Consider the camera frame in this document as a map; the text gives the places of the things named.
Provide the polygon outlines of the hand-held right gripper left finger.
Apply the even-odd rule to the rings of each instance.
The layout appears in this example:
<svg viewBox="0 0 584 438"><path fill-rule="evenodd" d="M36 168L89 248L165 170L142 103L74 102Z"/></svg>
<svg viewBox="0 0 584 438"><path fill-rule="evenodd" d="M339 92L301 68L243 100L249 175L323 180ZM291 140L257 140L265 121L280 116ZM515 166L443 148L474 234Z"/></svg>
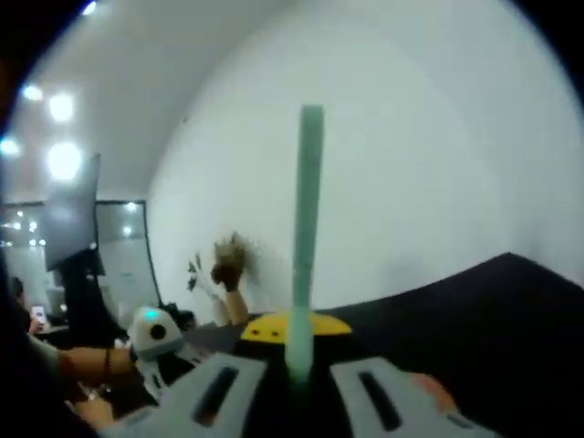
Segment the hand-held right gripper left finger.
<svg viewBox="0 0 584 438"><path fill-rule="evenodd" d="M110 426L100 437L290 437L292 400L284 361L291 317L256 318L235 343L161 390L153 407Z"/></svg>

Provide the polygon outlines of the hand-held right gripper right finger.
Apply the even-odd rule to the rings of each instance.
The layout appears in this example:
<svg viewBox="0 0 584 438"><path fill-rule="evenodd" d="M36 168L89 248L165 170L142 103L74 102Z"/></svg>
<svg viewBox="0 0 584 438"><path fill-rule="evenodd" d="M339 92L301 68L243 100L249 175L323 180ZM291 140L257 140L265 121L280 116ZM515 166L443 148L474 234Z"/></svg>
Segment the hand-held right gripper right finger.
<svg viewBox="0 0 584 438"><path fill-rule="evenodd" d="M330 373L354 437L495 436L460 412L440 412L411 372L382 357L339 362Z"/></svg>

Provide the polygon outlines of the person's right hand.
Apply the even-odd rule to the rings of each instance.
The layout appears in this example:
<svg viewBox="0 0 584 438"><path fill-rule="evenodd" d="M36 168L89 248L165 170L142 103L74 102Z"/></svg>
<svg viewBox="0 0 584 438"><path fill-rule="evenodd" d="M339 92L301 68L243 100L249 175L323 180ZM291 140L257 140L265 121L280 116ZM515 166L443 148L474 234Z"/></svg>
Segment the person's right hand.
<svg viewBox="0 0 584 438"><path fill-rule="evenodd" d="M409 373L409 377L434 399L440 412L459 412L453 396L434 377L422 373Z"/></svg>

